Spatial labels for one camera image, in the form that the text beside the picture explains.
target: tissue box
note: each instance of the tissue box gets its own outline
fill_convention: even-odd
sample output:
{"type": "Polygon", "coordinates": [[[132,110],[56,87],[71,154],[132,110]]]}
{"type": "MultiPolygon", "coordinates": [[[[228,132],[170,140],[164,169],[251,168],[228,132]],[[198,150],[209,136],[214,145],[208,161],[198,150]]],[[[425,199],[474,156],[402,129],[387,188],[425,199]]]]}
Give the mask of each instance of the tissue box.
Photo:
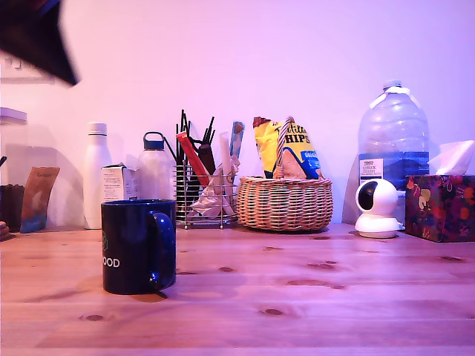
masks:
{"type": "Polygon", "coordinates": [[[475,176],[409,176],[406,234],[438,243],[475,241],[475,176]]]}
{"type": "Polygon", "coordinates": [[[138,198],[136,171],[123,165],[102,168],[102,201],[136,200],[138,198]]]}

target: white water bottle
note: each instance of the white water bottle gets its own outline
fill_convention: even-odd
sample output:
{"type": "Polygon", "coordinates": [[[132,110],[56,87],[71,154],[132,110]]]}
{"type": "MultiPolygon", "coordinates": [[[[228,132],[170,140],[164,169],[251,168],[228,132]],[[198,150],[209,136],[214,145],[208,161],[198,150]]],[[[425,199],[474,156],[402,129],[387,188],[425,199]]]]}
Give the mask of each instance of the white water bottle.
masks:
{"type": "Polygon", "coordinates": [[[101,169],[112,164],[107,148],[107,126],[89,122],[88,148],[84,162],[84,217],[85,228],[101,229],[101,169]]]}
{"type": "Polygon", "coordinates": [[[140,154],[137,169],[140,199],[170,199],[170,165],[164,141],[160,132],[151,131],[143,136],[144,151],[140,154]],[[160,135],[162,139],[147,140],[149,134],[160,135]]]}

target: frosted plastic bottle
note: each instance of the frosted plastic bottle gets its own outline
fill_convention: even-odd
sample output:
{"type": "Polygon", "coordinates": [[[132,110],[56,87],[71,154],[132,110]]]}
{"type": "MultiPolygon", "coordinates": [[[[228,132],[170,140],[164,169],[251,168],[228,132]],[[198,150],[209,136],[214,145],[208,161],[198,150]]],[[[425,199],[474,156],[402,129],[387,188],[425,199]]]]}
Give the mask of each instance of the frosted plastic bottle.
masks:
{"type": "Polygon", "coordinates": [[[101,229],[101,168],[111,165],[107,148],[107,126],[102,122],[89,122],[88,148],[86,150],[83,193],[85,228],[101,229]]]}
{"type": "Polygon", "coordinates": [[[164,138],[160,132],[143,135],[144,151],[140,154],[137,168],[140,199],[170,199],[170,164],[164,150],[164,138]],[[149,141],[149,134],[161,135],[162,140],[149,141]]]}
{"type": "Polygon", "coordinates": [[[372,178],[390,181],[399,195],[394,217],[404,224],[406,176],[429,174],[429,127],[419,103],[400,81],[384,83],[383,91],[359,127],[360,184],[372,178]]]}

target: dark blue mug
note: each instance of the dark blue mug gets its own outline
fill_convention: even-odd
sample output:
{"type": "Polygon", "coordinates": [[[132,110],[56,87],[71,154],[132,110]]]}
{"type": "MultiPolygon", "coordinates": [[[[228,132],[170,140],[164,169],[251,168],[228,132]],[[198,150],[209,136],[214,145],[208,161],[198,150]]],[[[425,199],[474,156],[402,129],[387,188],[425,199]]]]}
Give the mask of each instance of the dark blue mug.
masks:
{"type": "Polygon", "coordinates": [[[114,294],[157,293],[177,276],[176,202],[101,204],[102,281],[114,294]]]}

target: yellow chip bag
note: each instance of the yellow chip bag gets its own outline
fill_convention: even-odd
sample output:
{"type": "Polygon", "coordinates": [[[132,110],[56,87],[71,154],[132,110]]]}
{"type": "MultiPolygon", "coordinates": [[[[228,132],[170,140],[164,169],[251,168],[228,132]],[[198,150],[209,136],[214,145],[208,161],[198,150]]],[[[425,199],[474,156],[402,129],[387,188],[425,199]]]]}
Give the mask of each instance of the yellow chip bag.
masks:
{"type": "MultiPolygon", "coordinates": [[[[273,178],[277,161],[277,143],[283,122],[255,117],[252,127],[266,178],[273,178]]],[[[284,178],[318,179],[320,162],[305,129],[294,122],[287,129],[282,153],[284,178]]]]}

